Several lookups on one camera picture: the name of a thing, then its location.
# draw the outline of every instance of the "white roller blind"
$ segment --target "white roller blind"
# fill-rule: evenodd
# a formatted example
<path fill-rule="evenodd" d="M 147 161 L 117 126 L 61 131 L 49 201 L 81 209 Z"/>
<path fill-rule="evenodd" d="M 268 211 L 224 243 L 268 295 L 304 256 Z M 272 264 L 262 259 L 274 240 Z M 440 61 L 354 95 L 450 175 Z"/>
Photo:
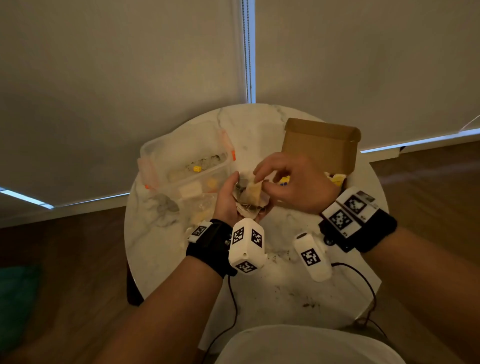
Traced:
<path fill-rule="evenodd" d="M 52 205 L 125 192 L 144 142 L 245 102 L 235 4 L 4 1 L 0 186 Z"/>
<path fill-rule="evenodd" d="M 257 102 L 354 125 L 367 149 L 480 114 L 480 2 L 257 0 Z"/>

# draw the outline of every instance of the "forearm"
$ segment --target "forearm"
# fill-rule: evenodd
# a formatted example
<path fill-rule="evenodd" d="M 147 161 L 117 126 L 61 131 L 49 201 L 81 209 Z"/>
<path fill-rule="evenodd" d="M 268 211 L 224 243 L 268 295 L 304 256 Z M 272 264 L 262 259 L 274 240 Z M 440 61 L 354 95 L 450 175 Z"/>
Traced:
<path fill-rule="evenodd" d="M 221 286 L 208 265 L 186 257 L 95 363 L 191 363 Z"/>
<path fill-rule="evenodd" d="M 479 356 L 480 268 L 403 228 L 363 257 L 397 299 L 464 360 Z"/>

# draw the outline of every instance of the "cardboard box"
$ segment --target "cardboard box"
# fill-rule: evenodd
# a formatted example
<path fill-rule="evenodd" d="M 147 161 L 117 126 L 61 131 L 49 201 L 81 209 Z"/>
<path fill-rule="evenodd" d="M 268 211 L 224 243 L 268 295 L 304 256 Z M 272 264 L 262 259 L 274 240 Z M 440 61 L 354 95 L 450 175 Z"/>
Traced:
<path fill-rule="evenodd" d="M 360 130 L 352 126 L 289 118 L 282 152 L 306 154 L 324 172 L 349 175 L 355 169 Z"/>

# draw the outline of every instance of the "left hand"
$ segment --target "left hand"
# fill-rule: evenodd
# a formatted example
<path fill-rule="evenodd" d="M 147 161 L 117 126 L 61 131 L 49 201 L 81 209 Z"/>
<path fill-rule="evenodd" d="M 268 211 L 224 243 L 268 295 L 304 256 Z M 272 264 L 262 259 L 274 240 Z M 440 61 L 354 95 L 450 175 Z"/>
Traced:
<path fill-rule="evenodd" d="M 235 184 L 239 180 L 239 173 L 235 171 L 227 178 L 223 184 L 220 191 L 218 191 L 218 197 L 216 199 L 215 211 L 213 213 L 213 218 L 221 220 L 231 227 L 237 222 L 243 219 L 243 216 L 240 215 L 237 211 L 237 205 L 235 204 L 235 198 L 233 198 L 233 189 Z M 260 222 L 273 208 L 274 202 L 270 199 L 270 202 L 265 209 L 263 209 L 255 218 L 256 222 Z"/>

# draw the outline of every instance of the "wrist strap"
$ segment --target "wrist strap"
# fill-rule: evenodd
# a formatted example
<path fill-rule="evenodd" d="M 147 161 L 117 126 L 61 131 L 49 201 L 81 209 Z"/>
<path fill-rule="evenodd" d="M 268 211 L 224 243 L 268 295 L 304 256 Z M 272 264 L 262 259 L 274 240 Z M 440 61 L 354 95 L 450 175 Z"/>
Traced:
<path fill-rule="evenodd" d="M 195 243 L 187 247 L 187 256 L 194 256 L 210 266 L 220 277 L 235 276 L 237 270 L 228 262 L 228 249 L 232 227 L 223 221 L 212 219 L 211 225 L 202 232 Z"/>
<path fill-rule="evenodd" d="M 357 187 L 345 190 L 321 216 L 320 231 L 344 252 L 356 248 L 366 253 L 397 227 L 397 221 L 378 207 L 375 198 Z"/>

